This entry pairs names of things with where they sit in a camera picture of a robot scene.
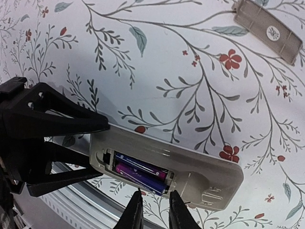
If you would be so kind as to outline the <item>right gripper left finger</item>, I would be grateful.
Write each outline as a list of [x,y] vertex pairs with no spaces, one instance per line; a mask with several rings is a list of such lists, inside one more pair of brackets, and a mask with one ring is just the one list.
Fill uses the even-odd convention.
[[134,192],[114,229],[143,229],[143,198],[141,190]]

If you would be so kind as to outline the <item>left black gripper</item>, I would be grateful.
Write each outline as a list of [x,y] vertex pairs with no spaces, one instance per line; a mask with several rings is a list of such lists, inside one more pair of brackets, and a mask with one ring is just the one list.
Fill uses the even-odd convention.
[[[81,107],[46,83],[27,89],[24,77],[0,85],[0,171],[9,191],[20,194],[26,183],[32,197],[102,176],[89,157],[52,142],[29,156],[31,139],[90,134],[110,129],[107,117]],[[82,169],[52,174],[53,162]]]

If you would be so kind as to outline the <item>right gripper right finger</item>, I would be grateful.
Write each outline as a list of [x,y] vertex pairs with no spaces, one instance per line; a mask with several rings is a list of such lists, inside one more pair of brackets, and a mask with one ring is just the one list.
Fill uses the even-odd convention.
[[176,190],[170,193],[169,205],[170,229],[200,229]]

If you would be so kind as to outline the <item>purple AAA battery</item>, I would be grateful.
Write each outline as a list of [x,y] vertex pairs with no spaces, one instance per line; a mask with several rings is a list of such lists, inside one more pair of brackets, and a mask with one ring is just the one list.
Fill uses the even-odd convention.
[[167,185],[164,182],[123,163],[117,164],[115,170],[118,174],[124,176],[126,179],[129,179],[130,181],[159,196],[168,191]]

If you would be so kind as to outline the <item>white remote control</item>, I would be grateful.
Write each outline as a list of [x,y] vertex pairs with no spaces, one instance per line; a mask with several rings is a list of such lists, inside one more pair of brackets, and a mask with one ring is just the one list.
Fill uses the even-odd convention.
[[169,198],[170,193],[176,190],[184,202],[195,208],[225,209],[244,179],[242,169],[234,162],[115,125],[107,131],[91,134],[90,165],[121,182],[145,189],[116,172],[115,167],[121,162],[114,158],[115,153],[167,169],[169,172],[162,182],[167,185],[168,191],[161,197]]

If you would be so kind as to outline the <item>remote battery cover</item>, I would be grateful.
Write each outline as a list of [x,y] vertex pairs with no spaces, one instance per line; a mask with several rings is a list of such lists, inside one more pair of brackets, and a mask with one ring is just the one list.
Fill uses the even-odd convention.
[[237,24],[260,39],[287,64],[294,65],[303,42],[290,28],[252,0],[238,0],[232,10]]

